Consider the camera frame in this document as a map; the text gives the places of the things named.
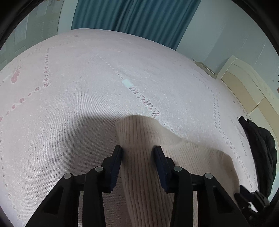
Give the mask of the pink patterned bed cover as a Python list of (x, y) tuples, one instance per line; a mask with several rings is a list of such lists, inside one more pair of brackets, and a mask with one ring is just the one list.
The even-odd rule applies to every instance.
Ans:
[(1, 208), (24, 226), (67, 172), (83, 174), (118, 144), (115, 123), (154, 117), (186, 140), (230, 155), (258, 189), (239, 101), (178, 52), (119, 32), (77, 29), (27, 49), (1, 70)]

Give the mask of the beige knit sweater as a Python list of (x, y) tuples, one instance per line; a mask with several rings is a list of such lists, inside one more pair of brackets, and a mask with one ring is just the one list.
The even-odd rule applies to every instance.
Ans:
[(120, 174), (132, 226), (169, 226), (171, 221), (174, 194), (161, 186), (152, 156), (155, 146), (191, 174), (213, 174), (231, 198), (239, 191), (233, 161), (224, 152), (182, 139), (146, 116), (122, 118), (115, 129), (124, 150)]

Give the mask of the black garment on bed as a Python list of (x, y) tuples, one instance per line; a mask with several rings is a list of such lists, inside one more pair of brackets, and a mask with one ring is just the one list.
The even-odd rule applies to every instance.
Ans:
[(275, 139), (265, 128), (244, 117), (239, 117), (247, 136), (251, 153), (254, 159), (259, 192), (269, 197), (277, 172), (277, 150)]

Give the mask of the cream wooden headboard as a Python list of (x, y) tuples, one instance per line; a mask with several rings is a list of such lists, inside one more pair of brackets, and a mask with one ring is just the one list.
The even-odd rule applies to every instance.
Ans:
[(217, 74), (252, 122), (270, 131), (278, 149), (278, 98), (248, 63), (231, 56)]

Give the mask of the beige bedside table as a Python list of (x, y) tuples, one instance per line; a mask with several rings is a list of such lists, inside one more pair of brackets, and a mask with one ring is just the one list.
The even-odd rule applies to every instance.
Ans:
[(193, 62), (200, 67), (202, 70), (204, 70), (208, 75), (210, 75), (212, 78), (216, 79), (217, 76), (215, 74), (215, 72), (213, 72), (209, 67), (207, 67), (204, 63), (199, 62), (199, 61), (195, 61), (193, 60)]

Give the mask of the blue curtain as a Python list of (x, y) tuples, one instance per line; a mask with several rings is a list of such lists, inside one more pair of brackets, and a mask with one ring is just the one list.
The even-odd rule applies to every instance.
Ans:
[(112, 30), (177, 49), (200, 1), (78, 1), (72, 29)]

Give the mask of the white wardrobe with red decals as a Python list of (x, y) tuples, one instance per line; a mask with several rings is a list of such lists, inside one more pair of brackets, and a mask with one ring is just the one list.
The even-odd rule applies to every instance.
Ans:
[(63, 3), (43, 1), (17, 25), (1, 48), (1, 69), (25, 50), (57, 35)]

